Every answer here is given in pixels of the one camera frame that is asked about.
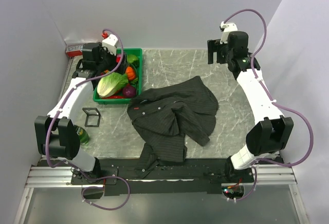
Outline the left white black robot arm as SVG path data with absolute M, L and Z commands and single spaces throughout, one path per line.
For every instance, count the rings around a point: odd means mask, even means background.
M 101 43 L 84 44 L 83 58 L 72 75 L 69 88 L 46 116 L 38 116 L 34 122 L 37 148 L 48 165 L 54 168 L 51 159 L 57 158 L 80 171 L 91 184 L 102 177 L 100 162 L 80 147 L 74 120 L 85 99 L 94 91 L 101 73 L 107 70 L 112 75 L 121 65 L 122 62 L 116 60 L 120 44 L 114 35 Z

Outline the black pinstriped shirt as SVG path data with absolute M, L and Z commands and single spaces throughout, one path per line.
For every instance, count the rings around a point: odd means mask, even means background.
M 131 99 L 127 114 L 145 144 L 134 169 L 144 178 L 160 161 L 184 162 L 185 137 L 200 146 L 210 141 L 218 100 L 199 76 L 163 88 L 151 88 Z

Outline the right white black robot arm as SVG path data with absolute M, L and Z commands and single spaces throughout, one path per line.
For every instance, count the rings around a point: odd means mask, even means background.
M 260 66 L 251 60 L 248 39 L 246 32 L 224 29 L 220 39 L 207 42 L 208 63 L 227 64 L 247 97 L 255 122 L 246 144 L 225 163 L 230 182 L 238 181 L 256 159 L 284 149 L 294 126 L 292 118 L 285 117 L 267 96 Z

